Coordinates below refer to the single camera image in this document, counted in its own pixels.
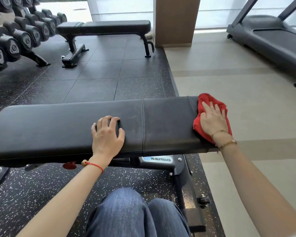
blue denim jeans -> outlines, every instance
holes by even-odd
[[[171,201],[148,205],[130,187],[110,193],[92,212],[86,237],[189,237],[188,224]]]

bracelet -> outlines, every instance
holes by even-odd
[[[102,168],[101,166],[99,166],[99,165],[97,165],[97,164],[95,164],[95,163],[91,163],[91,162],[87,161],[86,159],[84,159],[84,160],[81,162],[81,165],[82,165],[83,167],[86,167],[87,165],[94,165],[94,166],[100,168],[100,169],[102,170],[101,175],[103,174],[103,171],[104,171],[104,170],[103,170],[103,168]]]
[[[210,135],[212,139],[214,139],[214,135],[216,135],[218,132],[226,132],[228,133],[228,131],[225,131],[225,130],[219,130],[219,131],[216,131],[214,134]]]
[[[226,146],[228,146],[230,144],[235,144],[236,145],[237,144],[237,141],[235,141],[235,140],[228,141],[226,144],[220,146],[219,149],[221,150],[222,148],[224,148],[224,147],[226,147]]]

black padded bench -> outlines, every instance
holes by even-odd
[[[63,67],[74,67],[77,56],[84,51],[88,51],[85,45],[76,48],[74,39],[76,36],[94,35],[138,35],[143,39],[146,56],[151,57],[148,44],[155,51],[154,44],[147,41],[145,34],[150,32],[151,23],[148,20],[139,21],[98,21],[98,22],[64,22],[57,27],[58,34],[63,36],[69,43],[70,53],[62,56]]]
[[[0,112],[0,166],[81,163],[92,155],[91,125],[106,115],[120,117],[116,131],[125,130],[110,166],[169,170],[191,232],[206,231],[202,208],[209,199],[196,195],[192,166],[183,155],[217,151],[193,131],[197,97],[6,107]]]

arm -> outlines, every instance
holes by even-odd
[[[103,169],[124,144],[125,132],[121,128],[118,138],[116,137],[115,128],[118,120],[117,117],[106,116],[91,127],[93,156],[89,162]],[[93,165],[84,167],[31,219],[17,237],[66,237],[101,172],[100,168]]]
[[[206,113],[201,114],[201,127],[218,147],[233,138],[228,131],[225,112],[218,106],[203,102]],[[296,234],[296,211],[240,151],[238,145],[229,144],[221,149],[240,199],[261,237],[291,237]]]

bench pad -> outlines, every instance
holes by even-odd
[[[0,112],[0,165],[88,158],[91,125],[106,115],[120,117],[116,131],[126,133],[117,157],[217,151],[193,130],[197,97],[16,105]]]
[[[150,32],[151,23],[148,20],[139,21],[97,21],[97,22],[64,22],[57,27],[62,36],[84,35],[116,35],[142,34]]]

